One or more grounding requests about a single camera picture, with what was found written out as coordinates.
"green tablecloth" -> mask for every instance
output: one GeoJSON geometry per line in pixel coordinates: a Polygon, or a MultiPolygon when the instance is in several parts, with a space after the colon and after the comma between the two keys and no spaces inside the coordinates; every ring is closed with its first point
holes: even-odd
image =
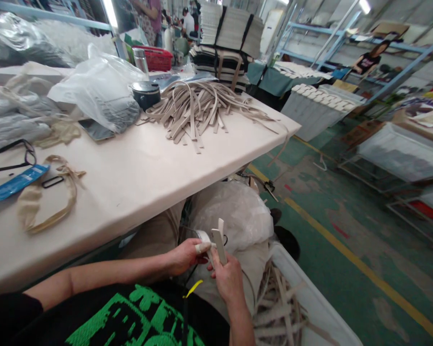
{"type": "MultiPolygon", "coordinates": [[[[252,62],[250,65],[248,65],[246,76],[250,80],[251,84],[256,85],[260,81],[265,66],[266,65],[257,62],[252,62]]],[[[281,74],[276,69],[269,67],[266,70],[259,87],[268,93],[273,94],[274,96],[280,97],[287,91],[291,90],[295,85],[311,85],[319,82],[320,80],[320,77],[291,79],[290,77],[281,74]]]]}

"phone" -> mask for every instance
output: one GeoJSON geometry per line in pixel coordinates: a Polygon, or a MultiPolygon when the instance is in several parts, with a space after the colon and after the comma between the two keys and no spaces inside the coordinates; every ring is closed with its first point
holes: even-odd
{"type": "Polygon", "coordinates": [[[78,122],[94,141],[102,141],[115,137],[115,133],[93,119],[79,120],[78,122]]]}

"shoe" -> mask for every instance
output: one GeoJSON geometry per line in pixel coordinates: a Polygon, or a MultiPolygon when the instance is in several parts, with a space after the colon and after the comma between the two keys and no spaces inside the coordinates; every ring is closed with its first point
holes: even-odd
{"type": "Polygon", "coordinates": [[[298,262],[301,250],[295,236],[290,231],[286,230],[281,226],[275,226],[274,233],[277,238],[279,238],[282,246],[285,247],[285,250],[287,250],[290,256],[295,260],[295,262],[298,262]]]}
{"type": "Polygon", "coordinates": [[[274,226],[276,226],[280,218],[282,217],[282,211],[277,208],[271,209],[271,216],[272,222],[274,223],[274,226]]]}

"red item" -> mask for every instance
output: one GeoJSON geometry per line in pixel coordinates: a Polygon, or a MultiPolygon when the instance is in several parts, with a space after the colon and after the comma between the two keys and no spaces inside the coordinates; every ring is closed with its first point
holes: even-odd
{"type": "Polygon", "coordinates": [[[428,207],[426,204],[424,204],[421,201],[413,201],[410,202],[409,204],[412,207],[414,207],[416,210],[418,210],[420,213],[433,220],[433,208],[428,207]]]}
{"type": "Polygon", "coordinates": [[[164,49],[145,46],[133,46],[132,48],[144,49],[149,71],[169,71],[172,69],[173,55],[164,49]]]}

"eyeglasses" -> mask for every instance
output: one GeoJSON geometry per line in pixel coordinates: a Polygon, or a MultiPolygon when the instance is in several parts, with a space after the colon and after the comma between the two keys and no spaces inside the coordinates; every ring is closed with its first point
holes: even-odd
{"type": "Polygon", "coordinates": [[[7,167],[0,167],[1,171],[6,171],[14,168],[19,167],[25,167],[25,166],[34,166],[37,163],[37,157],[35,155],[35,149],[28,141],[25,139],[18,139],[17,141],[10,143],[3,148],[0,148],[0,154],[6,152],[7,150],[16,147],[20,144],[24,144],[25,147],[25,155],[24,155],[24,163],[14,165],[14,166],[7,166],[7,167]]]}

